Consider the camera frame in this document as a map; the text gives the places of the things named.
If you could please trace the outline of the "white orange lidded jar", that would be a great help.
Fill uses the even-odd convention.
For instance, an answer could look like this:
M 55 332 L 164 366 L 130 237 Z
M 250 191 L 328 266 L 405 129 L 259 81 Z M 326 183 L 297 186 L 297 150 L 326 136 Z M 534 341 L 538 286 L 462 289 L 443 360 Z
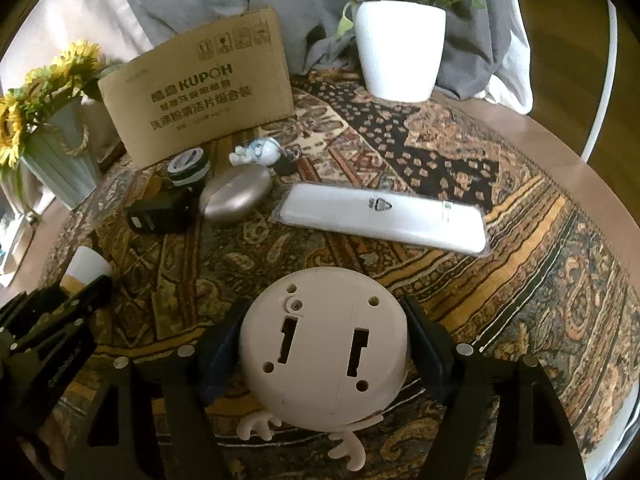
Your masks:
M 80 246 L 61 278 L 60 289 L 67 296 L 75 296 L 97 278 L 111 276 L 112 273 L 112 267 L 100 254 L 89 247 Z

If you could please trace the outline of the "black rectangular device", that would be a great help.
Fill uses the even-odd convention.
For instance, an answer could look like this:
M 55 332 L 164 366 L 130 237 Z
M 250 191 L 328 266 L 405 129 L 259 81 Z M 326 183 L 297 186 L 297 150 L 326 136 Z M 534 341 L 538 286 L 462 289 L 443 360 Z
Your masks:
M 195 194 L 190 188 L 172 188 L 136 200 L 125 208 L 128 226 L 139 234 L 180 234 L 195 218 Z

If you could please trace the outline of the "beige round deer toy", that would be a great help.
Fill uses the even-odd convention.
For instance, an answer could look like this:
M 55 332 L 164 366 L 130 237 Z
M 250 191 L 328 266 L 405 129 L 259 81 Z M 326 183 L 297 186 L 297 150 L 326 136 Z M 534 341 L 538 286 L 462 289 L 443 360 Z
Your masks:
M 382 422 L 408 361 L 407 317 L 383 285 L 330 266 L 288 274 L 243 318 L 242 374 L 262 410 L 236 434 L 269 441 L 282 424 L 321 432 L 336 444 L 329 456 L 358 471 L 367 458 L 358 431 Z

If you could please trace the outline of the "silver oval case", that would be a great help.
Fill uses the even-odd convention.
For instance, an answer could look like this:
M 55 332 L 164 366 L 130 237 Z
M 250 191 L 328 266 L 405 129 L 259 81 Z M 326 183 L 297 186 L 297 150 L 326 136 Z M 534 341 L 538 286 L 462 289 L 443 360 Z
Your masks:
M 198 200 L 203 218 L 222 226 L 241 221 L 272 188 L 268 168 L 257 164 L 233 166 L 208 181 Z

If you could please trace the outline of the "sunflower bouquet in vase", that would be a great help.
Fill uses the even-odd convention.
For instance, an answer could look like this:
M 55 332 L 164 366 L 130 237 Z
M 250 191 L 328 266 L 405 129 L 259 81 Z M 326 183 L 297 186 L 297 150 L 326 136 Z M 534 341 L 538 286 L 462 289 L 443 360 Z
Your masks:
M 82 101 L 102 100 L 98 81 L 113 67 L 98 44 L 72 42 L 1 97 L 1 180 L 14 189 L 24 211 L 32 207 L 24 196 L 23 168 L 69 210 L 98 185 Z

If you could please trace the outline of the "white packaged remote control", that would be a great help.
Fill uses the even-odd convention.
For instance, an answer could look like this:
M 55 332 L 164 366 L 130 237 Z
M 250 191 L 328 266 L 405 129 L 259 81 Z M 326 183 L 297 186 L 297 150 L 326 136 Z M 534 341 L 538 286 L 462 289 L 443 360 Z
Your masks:
M 477 206 L 406 193 L 300 182 L 273 211 L 287 226 L 480 256 L 489 248 Z

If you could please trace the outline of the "patterned persian table rug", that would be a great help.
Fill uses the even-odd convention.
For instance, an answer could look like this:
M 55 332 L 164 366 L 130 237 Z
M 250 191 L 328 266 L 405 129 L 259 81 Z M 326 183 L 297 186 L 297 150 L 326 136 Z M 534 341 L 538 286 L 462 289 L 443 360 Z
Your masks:
M 287 226 L 273 218 L 292 179 L 277 180 L 245 220 L 181 234 L 138 234 L 126 210 L 168 185 L 164 165 L 119 159 L 68 217 L 41 281 L 57 281 L 74 251 L 111 265 L 119 291 L 96 317 L 96 353 L 58 401 L 74 445 L 101 375 L 118 356 L 155 361 L 219 322 L 232 302 L 290 273 L 339 266 L 410 296 L 454 340 L 491 358 L 536 356 L 590 458 L 616 425 L 634 431 L 639 293 L 605 230 L 565 188 L 498 133 L 443 100 L 375 99 L 352 75 L 293 81 L 291 118 L 250 130 L 302 157 L 295 181 L 454 200 L 487 224 L 479 257 L 389 240 Z

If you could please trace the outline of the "small white blue figurine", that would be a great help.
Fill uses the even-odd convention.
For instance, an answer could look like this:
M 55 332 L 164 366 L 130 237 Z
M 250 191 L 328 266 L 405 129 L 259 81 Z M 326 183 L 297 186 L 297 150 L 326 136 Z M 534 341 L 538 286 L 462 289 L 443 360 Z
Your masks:
M 232 166 L 258 164 L 265 167 L 273 166 L 283 153 L 280 143 L 276 139 L 255 139 L 245 146 L 237 146 L 229 154 Z

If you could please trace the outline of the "cardboard box with print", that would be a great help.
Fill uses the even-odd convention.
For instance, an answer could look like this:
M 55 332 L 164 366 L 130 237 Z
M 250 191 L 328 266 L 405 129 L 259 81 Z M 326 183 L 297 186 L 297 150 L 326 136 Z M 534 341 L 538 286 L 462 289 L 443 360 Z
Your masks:
M 101 77 L 99 89 L 139 168 L 294 112 L 270 6 L 177 35 Z

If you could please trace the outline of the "beige curtain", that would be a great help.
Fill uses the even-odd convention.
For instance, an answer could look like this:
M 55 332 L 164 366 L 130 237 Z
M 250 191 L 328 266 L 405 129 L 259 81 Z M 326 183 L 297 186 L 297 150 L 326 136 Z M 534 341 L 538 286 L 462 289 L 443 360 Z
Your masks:
M 72 42 L 98 44 L 111 61 L 152 49 L 127 0 L 39 0 L 1 58 L 1 88 L 17 88 L 34 68 L 51 64 Z

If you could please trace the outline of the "grey curtain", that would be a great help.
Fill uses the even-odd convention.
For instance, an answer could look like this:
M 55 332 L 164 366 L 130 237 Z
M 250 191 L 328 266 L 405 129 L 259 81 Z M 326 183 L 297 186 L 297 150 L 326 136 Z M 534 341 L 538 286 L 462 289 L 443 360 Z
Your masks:
M 334 34 L 347 0 L 127 0 L 153 46 L 209 22 L 272 6 L 288 69 L 295 75 L 350 64 L 351 36 Z M 501 99 L 520 81 L 513 50 L 514 0 L 454 0 L 447 11 L 442 67 L 436 86 L 459 99 L 486 93 Z

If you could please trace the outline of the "white pot green plant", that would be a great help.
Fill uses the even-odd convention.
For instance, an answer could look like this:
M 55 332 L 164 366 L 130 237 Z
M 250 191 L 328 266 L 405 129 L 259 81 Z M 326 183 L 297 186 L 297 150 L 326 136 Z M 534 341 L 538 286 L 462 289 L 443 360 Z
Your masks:
M 376 98 L 427 101 L 435 88 L 446 37 L 446 11 L 482 0 L 347 0 L 335 36 L 355 33 L 366 88 Z

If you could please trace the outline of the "small black keychain object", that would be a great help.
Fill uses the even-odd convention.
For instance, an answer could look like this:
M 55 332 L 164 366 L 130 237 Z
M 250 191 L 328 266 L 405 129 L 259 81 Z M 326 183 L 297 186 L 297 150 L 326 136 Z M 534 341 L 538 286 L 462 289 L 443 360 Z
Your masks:
M 280 151 L 280 157 L 272 165 L 273 171 L 279 177 L 288 177 L 297 172 L 297 164 L 300 159 L 298 148 L 284 148 Z

